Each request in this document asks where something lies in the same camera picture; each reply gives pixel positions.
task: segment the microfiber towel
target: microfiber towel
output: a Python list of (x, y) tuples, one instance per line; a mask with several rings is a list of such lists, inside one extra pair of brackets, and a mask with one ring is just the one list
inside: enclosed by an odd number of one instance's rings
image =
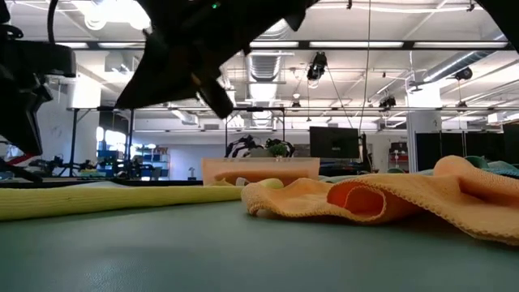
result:
[[(269, 189), (283, 187), (279, 179), (258, 182)], [(123, 208), (240, 200), (242, 187), (225, 181), (210, 187), (59, 187), (0, 189), (0, 221), (93, 213)]]
[(519, 178), (519, 169), (504, 161), (494, 161), (487, 163), (482, 157), (465, 157), (474, 167), (487, 172), (503, 175), (509, 178)]
[(252, 183), (242, 190), (250, 214), (337, 216), (373, 225), (430, 211), (467, 234), (519, 245), (519, 181), (445, 157), (434, 176), (373, 174), (338, 184), (299, 179), (278, 190)]

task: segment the orange towel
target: orange towel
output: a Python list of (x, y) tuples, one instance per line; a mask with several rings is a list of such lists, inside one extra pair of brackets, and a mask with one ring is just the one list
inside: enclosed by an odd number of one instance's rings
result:
[(445, 157), (432, 177), (373, 174), (331, 184), (302, 178), (282, 189), (252, 183), (242, 190), (250, 214), (332, 215), (362, 224), (395, 221), (428, 210), (467, 234), (519, 245), (519, 180)]

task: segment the yellow towel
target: yellow towel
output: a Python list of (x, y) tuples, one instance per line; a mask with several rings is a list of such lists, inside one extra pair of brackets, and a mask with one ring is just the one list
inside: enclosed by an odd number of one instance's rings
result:
[[(283, 187), (278, 179), (266, 179), (259, 185)], [(224, 181), (212, 187), (0, 189), (0, 221), (239, 200), (241, 192), (242, 187)]]

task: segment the computer monitor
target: computer monitor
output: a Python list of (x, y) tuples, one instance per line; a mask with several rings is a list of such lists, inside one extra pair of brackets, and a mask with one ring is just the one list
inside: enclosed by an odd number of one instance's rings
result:
[(310, 155), (320, 158), (360, 158), (358, 129), (310, 127)]

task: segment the workbench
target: workbench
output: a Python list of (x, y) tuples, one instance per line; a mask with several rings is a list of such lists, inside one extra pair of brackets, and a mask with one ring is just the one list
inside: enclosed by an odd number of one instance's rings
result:
[(517, 291), (519, 251), (431, 214), (252, 217), (240, 202), (0, 223), (0, 291)]

